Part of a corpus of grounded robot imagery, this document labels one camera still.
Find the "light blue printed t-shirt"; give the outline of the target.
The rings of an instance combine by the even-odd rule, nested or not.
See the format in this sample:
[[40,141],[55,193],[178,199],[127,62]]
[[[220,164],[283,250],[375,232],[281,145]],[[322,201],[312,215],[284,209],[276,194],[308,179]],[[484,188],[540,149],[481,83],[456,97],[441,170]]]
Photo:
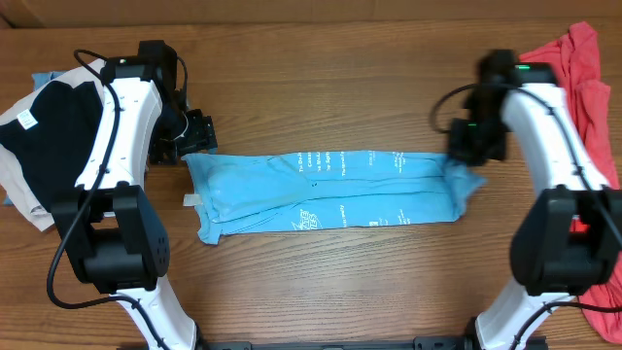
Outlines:
[[205,244],[233,234],[453,223],[485,185],[440,153],[188,154]]

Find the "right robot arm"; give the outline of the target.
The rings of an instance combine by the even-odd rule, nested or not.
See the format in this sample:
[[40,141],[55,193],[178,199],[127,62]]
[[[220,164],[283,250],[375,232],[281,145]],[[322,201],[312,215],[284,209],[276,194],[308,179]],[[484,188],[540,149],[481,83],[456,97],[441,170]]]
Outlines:
[[621,251],[621,192],[611,187],[585,150],[570,119],[564,90],[547,63],[521,63],[495,50],[464,87],[467,119],[454,119],[450,158],[468,166],[506,157],[516,137],[536,201],[510,245],[512,277],[474,319],[475,349],[544,349],[537,328],[561,307],[614,314],[617,306],[577,301],[606,283]]

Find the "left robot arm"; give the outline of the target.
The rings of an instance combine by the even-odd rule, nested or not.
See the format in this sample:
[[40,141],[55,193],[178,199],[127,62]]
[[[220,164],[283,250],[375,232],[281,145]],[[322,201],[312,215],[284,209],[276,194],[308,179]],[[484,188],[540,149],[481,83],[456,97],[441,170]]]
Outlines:
[[63,309],[116,302],[149,349],[207,346],[168,280],[168,234],[144,191],[148,164],[218,148],[211,118],[176,85],[185,65],[162,40],[105,58],[92,73],[104,92],[92,149],[73,189],[52,205],[61,242],[46,282],[50,301]]

